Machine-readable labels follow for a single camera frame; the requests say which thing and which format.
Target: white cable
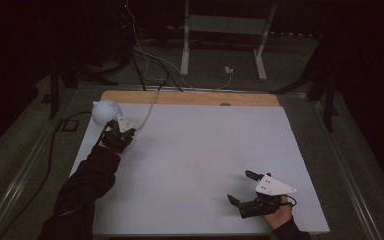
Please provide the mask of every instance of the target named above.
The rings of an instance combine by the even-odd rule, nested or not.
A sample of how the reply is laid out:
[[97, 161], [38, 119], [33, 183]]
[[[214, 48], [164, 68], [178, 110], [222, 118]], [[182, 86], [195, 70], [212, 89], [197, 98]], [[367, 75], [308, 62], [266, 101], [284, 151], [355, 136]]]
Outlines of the white cable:
[[[132, 22], [132, 25], [133, 25], [133, 33], [135, 35], [135, 40], [136, 40], [136, 43], [137, 43], [137, 47], [134, 46], [134, 48], [136, 48], [137, 50], [139, 50], [143, 55], [144, 55], [144, 58], [146, 59], [147, 63], [146, 63], [146, 69], [145, 69], [145, 74], [144, 74], [144, 78], [146, 79], [146, 74], [148, 73], [148, 65], [149, 65], [149, 59], [146, 58], [146, 56], [150, 56], [150, 57], [153, 57], [153, 58], [156, 58], [156, 59], [159, 59], [159, 60], [162, 60], [162, 61], [165, 61], [167, 63], [169, 63], [171, 66], [174, 67], [174, 69], [176, 69], [176, 71], [180, 74], [180, 70], [173, 64], [171, 63], [170, 61], [166, 60], [166, 59], [163, 59], [163, 58], [160, 58], [160, 57], [157, 57], [157, 56], [154, 56], [154, 55], [151, 55], [151, 54], [148, 54], [148, 53], [145, 53], [142, 48], [140, 47], [140, 43], [138, 41], [138, 37], [136, 35], [136, 30], [135, 30], [135, 17], [133, 16], [133, 14], [130, 12], [130, 9], [129, 9], [129, 1], [126, 0], [126, 9], [127, 9], [127, 12], [130, 14], [130, 16], [132, 16], [132, 19], [133, 19], [133, 22]], [[180, 76], [180, 78], [182, 79], [182, 82], [189, 88], [192, 88], [194, 89], [194, 87], [190, 86], [189, 84], [186, 83], [185, 79]]]
[[214, 90], [220, 90], [230, 85], [230, 82], [232, 81], [232, 73], [229, 73], [229, 81], [224, 85], [223, 87], [216, 88]]
[[155, 100], [157, 99], [158, 93], [160, 93], [159, 90], [155, 92], [154, 97], [152, 98], [151, 106], [149, 107], [148, 113], [146, 114], [145, 120], [143, 120], [142, 124], [136, 128], [137, 131], [143, 128], [143, 126], [145, 126], [145, 123], [148, 121], [148, 118], [151, 115], [152, 107], [154, 106]]
[[144, 44], [144, 43], [152, 42], [152, 41], [157, 41], [157, 39], [155, 39], [155, 38], [146, 39], [146, 40], [143, 40], [142, 42], [140, 42], [140, 44]]

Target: black cable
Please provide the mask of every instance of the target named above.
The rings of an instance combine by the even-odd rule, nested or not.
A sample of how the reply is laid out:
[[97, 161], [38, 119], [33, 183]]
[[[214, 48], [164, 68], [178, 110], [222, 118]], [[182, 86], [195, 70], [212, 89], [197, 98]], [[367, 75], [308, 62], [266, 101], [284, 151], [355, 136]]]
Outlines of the black cable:
[[80, 114], [86, 114], [86, 113], [91, 113], [89, 111], [84, 111], [84, 112], [78, 112], [75, 113], [65, 119], [61, 119], [60, 122], [58, 123], [58, 126], [55, 128], [52, 138], [51, 138], [51, 144], [49, 148], [49, 154], [48, 154], [48, 167], [46, 170], [45, 177], [43, 178], [42, 182], [39, 185], [39, 188], [36, 190], [36, 192], [33, 194], [33, 196], [30, 198], [30, 200], [24, 205], [24, 207], [15, 215], [13, 220], [8, 224], [8, 226], [1, 232], [0, 234], [0, 239], [5, 236], [6, 232], [11, 228], [11, 226], [17, 221], [17, 219], [24, 213], [24, 211], [30, 206], [30, 204], [34, 201], [34, 199], [39, 195], [40, 191], [43, 189], [43, 186], [45, 185], [46, 181], [48, 180], [49, 174], [51, 173], [51, 167], [52, 167], [52, 149], [54, 145], [54, 140], [55, 140], [55, 135], [57, 132], [60, 130], [61, 126], [63, 126], [64, 123], [66, 123], [68, 120], [70, 120], [72, 117], [80, 115]]
[[145, 83], [143, 82], [143, 75], [142, 75], [141, 71], [139, 70], [139, 67], [138, 67], [138, 64], [136, 62], [136, 58], [135, 58], [134, 54], [133, 54], [132, 60], [133, 60], [133, 63], [134, 63], [135, 69], [136, 69], [136, 73], [138, 74], [140, 84], [142, 85], [142, 90], [146, 91]]
[[[160, 66], [161, 68], [163, 68], [163, 69], [165, 70], [165, 72], [166, 72], [165, 83], [166, 83], [167, 85], [170, 85], [170, 84], [168, 83], [168, 79], [171, 79], [171, 80], [173, 81], [173, 85], [174, 85], [174, 87], [175, 87], [178, 91], [183, 92], [183, 90], [179, 87], [179, 85], [178, 85], [178, 84], [176, 83], [176, 81], [174, 80], [173, 75], [170, 73], [170, 71], [168, 70], [168, 68], [165, 66], [165, 64], [164, 64], [161, 60], [159, 60], [158, 58], [156, 58], [156, 57], [154, 57], [154, 56], [148, 55], [148, 54], [146, 54], [146, 53], [136, 52], [136, 51], [133, 51], [133, 53], [134, 53], [134, 57], [140, 58], [140, 59], [142, 59], [142, 60], [149, 61], [149, 62], [151, 62], [151, 63], [153, 63], [153, 64], [156, 64], [156, 65]], [[152, 61], [152, 60], [149, 60], [149, 59], [146, 59], [146, 58], [144, 58], [144, 57], [141, 57], [141, 56], [139, 56], [139, 54], [141, 54], [141, 55], [145, 55], [145, 56], [147, 56], [147, 57], [149, 57], [149, 58], [152, 58], [153, 61]], [[152, 82], [152, 81], [146, 79], [143, 75], [142, 75], [142, 77], [143, 77], [146, 81], [148, 81], [148, 82]]]
[[97, 71], [96, 73], [103, 75], [105, 77], [110, 77], [110, 76], [120, 72], [126, 66], [127, 66], [127, 62], [118, 61], [117, 66], [109, 68], [109, 69]]
[[286, 197], [287, 197], [287, 198], [290, 198], [290, 199], [292, 199], [292, 200], [294, 201], [294, 203], [291, 203], [291, 206], [292, 206], [292, 207], [295, 206], [295, 205], [297, 205], [297, 200], [296, 200], [295, 198], [293, 198], [293, 197], [291, 197], [291, 196], [289, 196], [289, 195], [286, 195]]

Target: dark background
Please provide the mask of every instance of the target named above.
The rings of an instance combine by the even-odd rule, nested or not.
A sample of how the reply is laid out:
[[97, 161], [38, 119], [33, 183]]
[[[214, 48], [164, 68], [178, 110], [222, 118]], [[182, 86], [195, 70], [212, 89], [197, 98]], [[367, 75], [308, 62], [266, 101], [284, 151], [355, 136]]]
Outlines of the dark background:
[[[251, 0], [191, 2], [191, 11], [214, 12], [218, 4], [220, 15], [250, 17], [259, 14], [255, 9], [261, 4]], [[102, 46], [115, 33], [100, 26], [114, 24], [108, 17], [114, 14], [113, 3], [0, 0], [0, 136], [36, 97], [35, 84], [49, 74], [50, 44], [58, 43], [83, 63], [99, 65], [99, 59], [108, 55], [110, 50]], [[167, 25], [183, 24], [182, 1], [131, 3], [138, 25], [149, 36], [167, 39]], [[337, 90], [344, 94], [384, 171], [384, 1], [281, 1], [272, 31], [278, 37], [283, 33], [322, 36], [306, 72], [338, 66]]]

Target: electronic device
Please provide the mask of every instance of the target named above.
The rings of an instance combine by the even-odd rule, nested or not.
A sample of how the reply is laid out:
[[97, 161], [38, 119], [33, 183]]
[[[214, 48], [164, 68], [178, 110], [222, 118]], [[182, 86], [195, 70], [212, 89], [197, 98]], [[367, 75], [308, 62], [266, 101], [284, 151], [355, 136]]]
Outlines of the electronic device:
[[134, 124], [117, 116], [117, 120], [109, 121], [101, 132], [96, 145], [102, 140], [102, 143], [116, 153], [122, 153], [130, 145], [135, 135]]
[[247, 170], [245, 171], [245, 175], [248, 178], [259, 182], [255, 189], [257, 198], [255, 198], [254, 201], [241, 203], [233, 196], [227, 195], [229, 202], [239, 209], [239, 213], [241, 214], [242, 218], [275, 213], [280, 206], [291, 204], [290, 202], [282, 203], [282, 195], [294, 193], [297, 191], [295, 188], [272, 178], [270, 173], [263, 175]]

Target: gray floor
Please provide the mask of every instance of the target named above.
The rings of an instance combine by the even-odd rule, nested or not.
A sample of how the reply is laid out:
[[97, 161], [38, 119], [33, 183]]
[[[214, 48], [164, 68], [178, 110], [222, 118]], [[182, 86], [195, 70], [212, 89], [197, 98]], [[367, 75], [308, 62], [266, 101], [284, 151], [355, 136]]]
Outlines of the gray floor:
[[[214, 42], [192, 45], [189, 75], [184, 79], [167, 63], [177, 84], [185, 91], [265, 93], [280, 88], [300, 76], [317, 41], [300, 37], [270, 37], [263, 54], [268, 75], [268, 81], [264, 83], [257, 79], [250, 46], [232, 44], [225, 48], [208, 48], [211, 44], [214, 45]], [[140, 46], [144, 52], [170, 61], [177, 68], [180, 66], [181, 41], [173, 40], [166, 44], [145, 41]], [[146, 62], [138, 60], [138, 63], [145, 72]], [[223, 72], [225, 66], [233, 67], [231, 76]], [[158, 79], [163, 79], [165, 72], [150, 64], [146, 76], [161, 83]], [[111, 89], [140, 90], [136, 72], [130, 66], [111, 76], [110, 80], [119, 83]], [[339, 115], [333, 117], [334, 132], [329, 133], [321, 120], [323, 102], [309, 102], [305, 98], [310, 86], [306, 84], [278, 97], [288, 115], [331, 229], [329, 233], [312, 237], [332, 240], [384, 239], [384, 175], [341, 94], [335, 95], [335, 108]], [[49, 91], [49, 79], [40, 81], [38, 89], [38, 98], [0, 140], [0, 230], [14, 219], [45, 176], [51, 137], [58, 119], [90, 111], [92, 102], [100, 99], [101, 94], [110, 88], [85, 78], [78, 89], [62, 88], [61, 109], [55, 120], [48, 119], [50, 106], [40, 103]], [[51, 172], [44, 188], [2, 239], [28, 240], [37, 237], [42, 223], [51, 213], [59, 187], [69, 175], [90, 115], [79, 115], [75, 119], [80, 124], [76, 132], [58, 132], [55, 135]], [[26, 173], [23, 169], [31, 169], [30, 174], [17, 175]], [[4, 198], [8, 191], [18, 197], [16, 202]]]

